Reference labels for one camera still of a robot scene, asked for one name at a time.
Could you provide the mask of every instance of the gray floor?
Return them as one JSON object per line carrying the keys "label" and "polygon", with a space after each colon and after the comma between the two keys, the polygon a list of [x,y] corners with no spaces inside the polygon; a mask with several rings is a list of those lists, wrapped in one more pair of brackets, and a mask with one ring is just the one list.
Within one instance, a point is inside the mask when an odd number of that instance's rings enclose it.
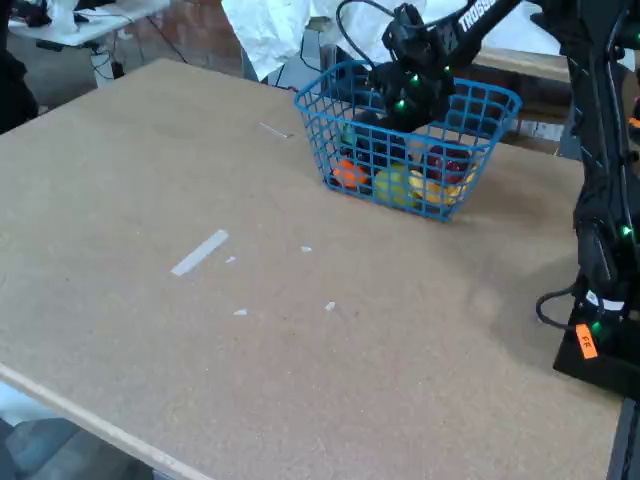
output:
{"label": "gray floor", "polygon": [[[113,46],[113,37],[108,37],[109,47]],[[118,38],[114,58],[124,64],[125,72],[139,68],[157,58],[180,59],[164,43],[157,40],[143,40],[140,48],[135,37],[127,40]],[[13,55],[26,64],[27,84],[40,105],[55,108],[96,88],[90,61],[90,51],[86,48],[64,48],[61,52],[52,52],[36,47],[35,40],[9,36],[8,48]],[[232,75],[241,74],[241,60],[221,59],[204,51],[185,51],[186,60],[203,68],[221,71]]]}

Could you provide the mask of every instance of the desk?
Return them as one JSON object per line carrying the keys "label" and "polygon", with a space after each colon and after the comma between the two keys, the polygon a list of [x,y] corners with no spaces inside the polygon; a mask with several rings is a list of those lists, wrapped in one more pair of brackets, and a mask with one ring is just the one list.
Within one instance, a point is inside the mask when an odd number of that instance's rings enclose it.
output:
{"label": "desk", "polygon": [[151,465],[605,476],[620,400],[555,373],[561,332],[534,320],[576,273],[576,162],[499,145],[443,225],[323,188],[289,92],[168,61],[0,158],[0,379]]}
{"label": "desk", "polygon": [[[9,20],[9,31],[20,37],[45,40],[67,47],[82,47],[111,32],[115,34],[136,20],[168,8],[170,4],[171,0],[121,0],[95,10],[81,10],[78,13],[85,15],[89,22],[77,25],[78,29],[73,33],[60,32],[49,26],[29,28],[17,20]],[[98,86],[108,83],[108,79],[113,77],[108,48],[99,43],[91,56],[91,62]]]}
{"label": "desk", "polygon": [[474,63],[484,67],[569,83],[566,57],[484,47]]}

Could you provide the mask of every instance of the white desk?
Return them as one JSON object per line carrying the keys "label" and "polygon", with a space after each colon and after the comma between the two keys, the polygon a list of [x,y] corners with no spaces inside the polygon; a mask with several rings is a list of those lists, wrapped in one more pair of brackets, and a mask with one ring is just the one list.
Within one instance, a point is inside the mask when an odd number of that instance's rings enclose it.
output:
{"label": "white desk", "polygon": [[[78,13],[89,22],[77,25],[75,32],[63,32],[51,26],[29,28],[17,20],[9,21],[9,31],[21,37],[45,40],[68,47],[81,47],[87,42],[100,40],[111,32],[117,32],[136,20],[164,10],[170,4],[171,0],[123,0],[95,10],[81,10]],[[104,45],[92,51],[91,63],[99,87],[109,83],[113,78],[109,59],[109,50]]]}

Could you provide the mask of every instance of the orange label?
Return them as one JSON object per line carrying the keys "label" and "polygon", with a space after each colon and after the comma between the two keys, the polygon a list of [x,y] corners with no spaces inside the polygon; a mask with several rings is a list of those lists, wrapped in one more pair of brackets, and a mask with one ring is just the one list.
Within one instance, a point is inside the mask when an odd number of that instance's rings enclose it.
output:
{"label": "orange label", "polygon": [[584,358],[587,360],[590,358],[596,358],[598,356],[598,351],[596,350],[596,344],[593,343],[589,327],[583,323],[576,325],[576,335],[578,336],[578,342],[580,343],[580,348],[582,349],[582,355],[584,355]]}

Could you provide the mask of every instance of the red fruit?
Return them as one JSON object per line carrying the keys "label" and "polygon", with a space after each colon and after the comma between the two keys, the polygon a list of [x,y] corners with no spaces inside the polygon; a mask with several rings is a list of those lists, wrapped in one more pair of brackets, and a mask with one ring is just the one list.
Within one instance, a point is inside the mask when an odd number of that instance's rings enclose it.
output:
{"label": "red fruit", "polygon": [[444,183],[447,185],[459,183],[470,167],[471,154],[465,148],[464,145],[460,145],[460,148],[443,148],[440,145],[431,147],[427,155],[427,165],[432,168],[427,169],[427,178],[442,182],[442,164],[446,161]]}

